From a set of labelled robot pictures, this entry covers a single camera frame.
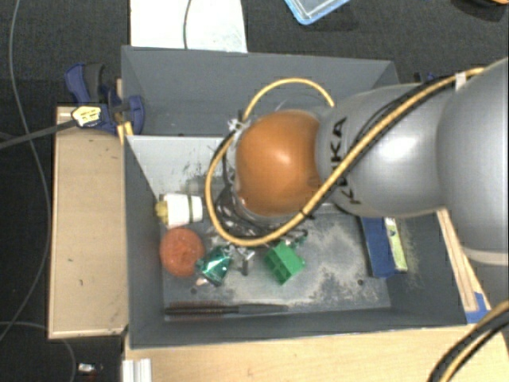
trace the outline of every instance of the white paper sheet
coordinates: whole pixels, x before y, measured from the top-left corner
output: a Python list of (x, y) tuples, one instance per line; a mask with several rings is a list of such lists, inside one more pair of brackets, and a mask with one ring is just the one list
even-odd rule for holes
[[(130, 0), (130, 43), (137, 47), (183, 48), (188, 0)], [(190, 49), (247, 52), (240, 0), (192, 0)]]

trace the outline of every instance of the white cylinder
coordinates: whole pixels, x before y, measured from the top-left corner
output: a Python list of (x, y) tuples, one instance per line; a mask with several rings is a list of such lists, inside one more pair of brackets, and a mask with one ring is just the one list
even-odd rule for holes
[(166, 194), (163, 197), (168, 208), (168, 228), (200, 222), (203, 220), (203, 205), (200, 197), (186, 194)]

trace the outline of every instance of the black carpet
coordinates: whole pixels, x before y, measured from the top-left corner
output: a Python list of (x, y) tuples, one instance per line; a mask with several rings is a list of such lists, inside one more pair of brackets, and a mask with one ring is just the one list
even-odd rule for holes
[[(16, 0), (0, 0), (0, 140), (22, 134), (8, 71), (8, 36)], [(469, 0), (353, 0), (314, 25), (299, 25), (282, 0), (242, 0), (252, 52), (393, 60), (401, 81), (489, 64), (507, 55), (507, 7)], [(31, 130), (54, 123), (70, 100), (63, 73), (78, 62), (102, 62), (120, 76), (120, 45), (129, 42), (128, 0), (22, 0), (14, 37), (14, 71)], [(52, 140), (36, 141), (51, 183)], [(11, 319), (37, 271), (46, 216), (28, 145), (0, 151), (0, 322)], [(47, 271), (20, 319), (46, 323)], [(70, 341), (77, 362), (100, 367), (96, 381), (119, 377), (120, 338)], [(66, 381), (62, 344), (16, 327), (0, 344), (1, 381)], [(77, 376), (76, 380), (86, 380)]]

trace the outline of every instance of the green connector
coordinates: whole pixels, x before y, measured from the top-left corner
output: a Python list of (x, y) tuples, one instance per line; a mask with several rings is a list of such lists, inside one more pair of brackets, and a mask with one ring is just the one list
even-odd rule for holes
[(278, 246), (270, 249), (264, 260), (281, 284), (286, 283), (305, 265), (305, 261), (285, 242), (280, 242)]

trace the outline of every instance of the gray box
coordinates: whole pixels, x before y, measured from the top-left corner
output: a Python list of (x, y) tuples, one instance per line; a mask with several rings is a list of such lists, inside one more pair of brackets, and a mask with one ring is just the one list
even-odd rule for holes
[[(310, 236), (298, 249), (306, 268), (284, 286), (259, 266), (247, 278), (232, 270), (223, 286), (192, 294), (194, 279), (172, 278), (161, 267), (161, 225), (153, 212), (157, 196), (185, 191), (187, 180), (201, 179), (227, 132), (226, 122), (264, 84), (287, 76), (320, 82), (336, 100), (397, 83), (388, 61), (124, 47), (123, 94), (141, 94), (147, 110), (144, 135), (128, 138), (125, 145), (133, 349), (465, 323), (440, 226), (432, 215), (401, 221), (409, 273), (388, 280), (369, 276), (357, 219), (327, 205), (306, 223)], [(282, 102), (307, 107), (317, 100), (311, 91), (291, 86), (270, 94), (254, 112), (271, 111)], [(206, 219), (193, 227), (206, 244), (208, 226)], [(171, 302), (199, 300), (277, 302), (287, 304), (289, 311), (188, 321), (169, 321), (164, 315)]]

